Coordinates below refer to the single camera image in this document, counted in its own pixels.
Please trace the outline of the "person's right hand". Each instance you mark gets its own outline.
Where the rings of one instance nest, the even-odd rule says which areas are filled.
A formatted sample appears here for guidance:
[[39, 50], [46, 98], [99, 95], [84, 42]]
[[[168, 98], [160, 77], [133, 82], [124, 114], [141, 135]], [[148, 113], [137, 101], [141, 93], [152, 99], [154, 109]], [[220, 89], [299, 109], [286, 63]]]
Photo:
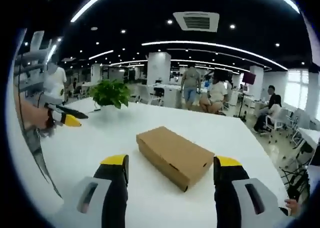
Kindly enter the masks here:
[[285, 206], [290, 209], [291, 216], [297, 216], [301, 210], [300, 204], [295, 199], [285, 199]]

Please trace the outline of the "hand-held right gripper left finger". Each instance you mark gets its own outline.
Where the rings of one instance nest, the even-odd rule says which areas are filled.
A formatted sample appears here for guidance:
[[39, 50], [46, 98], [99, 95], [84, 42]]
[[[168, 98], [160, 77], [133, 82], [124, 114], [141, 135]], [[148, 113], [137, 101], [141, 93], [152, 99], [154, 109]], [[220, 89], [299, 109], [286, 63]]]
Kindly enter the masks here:
[[100, 162], [94, 176], [83, 178], [65, 197], [65, 228], [124, 228], [128, 201], [129, 156]]

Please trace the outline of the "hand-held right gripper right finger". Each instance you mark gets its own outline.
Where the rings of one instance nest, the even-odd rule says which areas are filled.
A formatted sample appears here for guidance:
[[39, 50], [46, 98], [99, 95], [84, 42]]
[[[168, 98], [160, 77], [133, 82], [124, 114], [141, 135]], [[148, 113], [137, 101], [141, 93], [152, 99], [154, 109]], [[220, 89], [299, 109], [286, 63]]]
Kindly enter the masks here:
[[237, 160], [215, 156], [213, 168], [218, 228], [273, 228], [278, 223], [277, 197]]

